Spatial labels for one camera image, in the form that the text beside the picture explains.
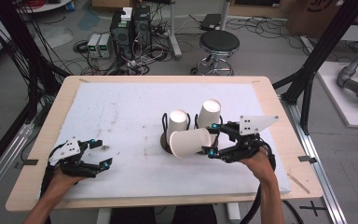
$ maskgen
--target paper cup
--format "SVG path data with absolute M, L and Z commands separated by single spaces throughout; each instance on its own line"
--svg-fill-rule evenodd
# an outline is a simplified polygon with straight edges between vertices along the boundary
M 205 101 L 197 118 L 199 128 L 206 128 L 213 123 L 219 123 L 220 108 L 220 103 L 214 99 Z
M 167 128 L 167 143 L 170 143 L 170 137 L 173 132 L 184 131 L 187 128 L 187 113 L 183 110 L 173 110 L 170 114 Z
M 172 154 L 177 158 L 183 158 L 200 152 L 202 147 L 210 147 L 211 144 L 211 135 L 204 128 L 173 132 L 170 139 Z

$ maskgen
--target wooden table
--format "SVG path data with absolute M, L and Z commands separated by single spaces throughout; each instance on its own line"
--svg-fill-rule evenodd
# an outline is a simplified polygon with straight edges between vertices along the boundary
M 269 127 L 269 131 L 279 151 L 283 168 L 292 185 L 290 193 L 282 194 L 282 199 L 319 198 L 322 187 L 308 162 L 299 161 L 305 156 L 297 136 L 287 118 L 282 105 L 266 77 L 189 77 L 189 76 L 145 76 L 145 77 L 68 77 L 48 114 L 28 157 L 38 160 L 36 166 L 24 166 L 7 200 L 8 211 L 29 211 L 37 202 L 35 195 L 47 165 L 48 155 L 54 148 L 60 128 L 76 97 L 76 92 L 84 82 L 111 83 L 243 83 L 252 84 L 264 114 L 278 115 L 279 122 Z M 170 196 L 155 198 L 82 199 L 63 200 L 56 208 L 101 208 L 143 205 L 171 205 L 192 203 L 230 203 L 252 201 L 254 195 L 214 195 L 214 196 Z

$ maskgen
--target forearm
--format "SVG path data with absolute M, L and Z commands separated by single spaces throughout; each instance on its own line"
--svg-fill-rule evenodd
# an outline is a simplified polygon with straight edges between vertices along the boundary
M 44 224 L 51 210 L 61 201 L 60 196 L 45 194 L 24 220 L 24 224 Z
M 278 181 L 272 176 L 269 181 L 261 182 L 261 223 L 283 224 L 281 194 Z

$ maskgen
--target gray floor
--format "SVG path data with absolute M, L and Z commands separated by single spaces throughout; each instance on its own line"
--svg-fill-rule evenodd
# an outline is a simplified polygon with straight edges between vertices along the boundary
M 49 13 L 37 15 L 39 22 L 52 23 L 50 26 L 63 26 L 69 28 L 74 39 L 54 50 L 64 60 L 78 58 L 79 55 L 72 51 L 76 41 L 87 39 L 93 32 L 106 32 L 110 20 L 103 16 L 110 16 L 108 13 L 92 13 L 87 7 L 78 9 L 73 13 L 58 9 Z M 195 16 L 198 21 L 202 16 Z M 182 16 L 177 18 L 177 27 L 190 17 Z M 198 25 L 189 21 L 178 33 L 201 33 Z M 240 50 L 228 60 L 234 67 L 235 76 L 266 76 L 271 82 L 278 81 L 293 74 L 307 60 L 307 55 L 301 48 L 300 42 L 290 38 L 265 38 L 249 32 L 245 27 L 233 30 L 229 25 L 227 30 L 235 34 L 241 42 Z M 150 64 L 148 75 L 190 75 L 190 68 L 206 56 L 206 53 L 199 48 L 199 35 L 178 35 L 177 39 L 182 49 L 183 56 L 180 60 Z M 358 57 L 358 53 L 350 49 L 345 43 L 340 43 L 334 53 L 351 58 Z M 339 58 L 340 62 L 348 62 L 346 58 Z M 100 64 L 109 63 L 109 60 L 100 60 Z M 82 68 L 86 65 L 79 62 Z M 77 64 L 70 64 L 68 67 L 75 73 L 80 74 L 81 68 Z M 277 93 L 284 92 L 286 87 L 277 90 Z M 27 103 L 27 88 L 18 70 L 4 52 L 0 52 L 0 139 L 18 116 Z M 36 134 L 39 127 L 36 127 L 33 134 Z M 310 108 L 310 135 L 316 146 L 321 162 L 336 193 L 339 204 L 344 212 L 348 223 L 358 223 L 358 129 L 347 128 L 339 116 L 332 101 L 328 97 L 322 83 L 318 78 L 314 80 Z M 31 146 L 26 148 L 24 156 Z M 5 209 L 5 203 L 11 189 L 20 173 L 15 168 L 19 158 L 11 165 L 7 174 L 0 182 L 0 223 L 20 223 L 25 213 L 10 213 Z M 324 207 L 322 199 L 312 200 L 317 207 Z M 290 201 L 297 212 L 302 216 L 305 223 L 330 223 L 329 217 L 324 210 L 300 209 L 300 206 L 310 206 L 310 200 Z M 241 203 L 241 214 L 244 216 L 251 203 Z M 229 223 L 226 215 L 226 208 L 223 204 L 214 206 L 219 223 Z M 293 214 L 285 207 L 286 223 L 297 223 Z M 157 215 L 158 223 L 169 223 L 174 207 L 168 207 L 161 214 Z M 64 210 L 52 213 L 53 223 L 95 223 L 98 215 L 97 209 Z M 252 223 L 259 223 L 257 215 Z

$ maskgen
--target chair wheel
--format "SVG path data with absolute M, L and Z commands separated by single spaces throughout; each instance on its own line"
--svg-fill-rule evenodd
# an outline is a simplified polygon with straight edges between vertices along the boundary
M 199 70 L 196 67 L 191 68 L 191 74 L 196 75 L 199 72 Z

